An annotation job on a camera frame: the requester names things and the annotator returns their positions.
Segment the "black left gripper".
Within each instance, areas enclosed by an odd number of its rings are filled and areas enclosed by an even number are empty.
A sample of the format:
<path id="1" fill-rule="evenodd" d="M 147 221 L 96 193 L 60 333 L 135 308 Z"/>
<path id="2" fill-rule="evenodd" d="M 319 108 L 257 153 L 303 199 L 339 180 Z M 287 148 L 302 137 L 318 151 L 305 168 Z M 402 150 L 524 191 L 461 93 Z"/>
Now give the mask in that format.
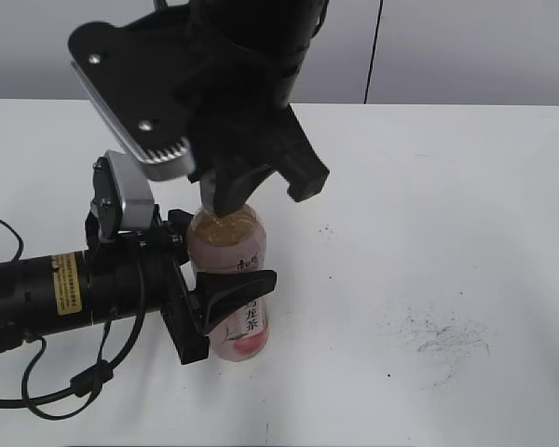
<path id="1" fill-rule="evenodd" d="M 198 311 L 189 304 L 189 290 L 181 266 L 189 258 L 188 233 L 194 215 L 169 210 L 166 220 L 154 213 L 148 230 L 119 233 L 109 242 L 98 236 L 97 219 L 85 221 L 88 307 L 94 323 L 159 312 L 183 365 L 206 359 L 212 332 L 243 306 L 275 290 L 277 273 L 258 270 L 247 273 L 198 272 L 195 294 Z"/>

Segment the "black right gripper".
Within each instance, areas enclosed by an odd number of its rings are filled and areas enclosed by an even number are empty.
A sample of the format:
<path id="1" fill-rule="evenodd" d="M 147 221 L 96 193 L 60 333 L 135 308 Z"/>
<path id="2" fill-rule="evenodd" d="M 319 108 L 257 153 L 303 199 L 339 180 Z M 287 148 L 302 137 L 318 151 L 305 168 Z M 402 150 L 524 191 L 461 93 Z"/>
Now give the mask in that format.
<path id="1" fill-rule="evenodd" d="M 188 106 L 201 205 L 224 217 L 241 209 L 274 172 L 302 202 L 320 193 L 329 169 L 289 104 L 294 69 L 191 69 L 176 97 Z"/>

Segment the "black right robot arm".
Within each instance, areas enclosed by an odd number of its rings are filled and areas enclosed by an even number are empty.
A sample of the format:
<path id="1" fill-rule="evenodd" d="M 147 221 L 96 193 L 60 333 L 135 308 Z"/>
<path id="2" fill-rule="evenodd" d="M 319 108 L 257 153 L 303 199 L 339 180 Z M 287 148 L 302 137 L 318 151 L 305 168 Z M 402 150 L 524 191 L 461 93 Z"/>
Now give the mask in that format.
<path id="1" fill-rule="evenodd" d="M 218 216 L 240 209 L 271 174 L 295 202 L 317 195 L 329 169 L 300 125 L 290 96 L 325 1 L 193 1 L 190 36 L 208 61 L 195 91 L 178 96 L 192 109 L 187 130 L 197 160 L 193 181 Z"/>

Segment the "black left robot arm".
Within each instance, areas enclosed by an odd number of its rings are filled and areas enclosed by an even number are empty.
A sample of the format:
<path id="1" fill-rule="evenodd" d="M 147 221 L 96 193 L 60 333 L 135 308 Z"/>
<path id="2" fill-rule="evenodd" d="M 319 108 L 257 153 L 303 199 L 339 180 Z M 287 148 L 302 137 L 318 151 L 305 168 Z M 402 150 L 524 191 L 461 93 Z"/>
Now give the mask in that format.
<path id="1" fill-rule="evenodd" d="M 88 247 L 0 264 L 0 354 L 33 335 L 159 312 L 182 364 L 206 359 L 209 335 L 246 304 L 274 291 L 273 270 L 199 273 L 189 290 L 181 271 L 188 261 L 184 236 L 191 214 L 170 211 L 149 229 L 98 237 L 86 219 Z"/>

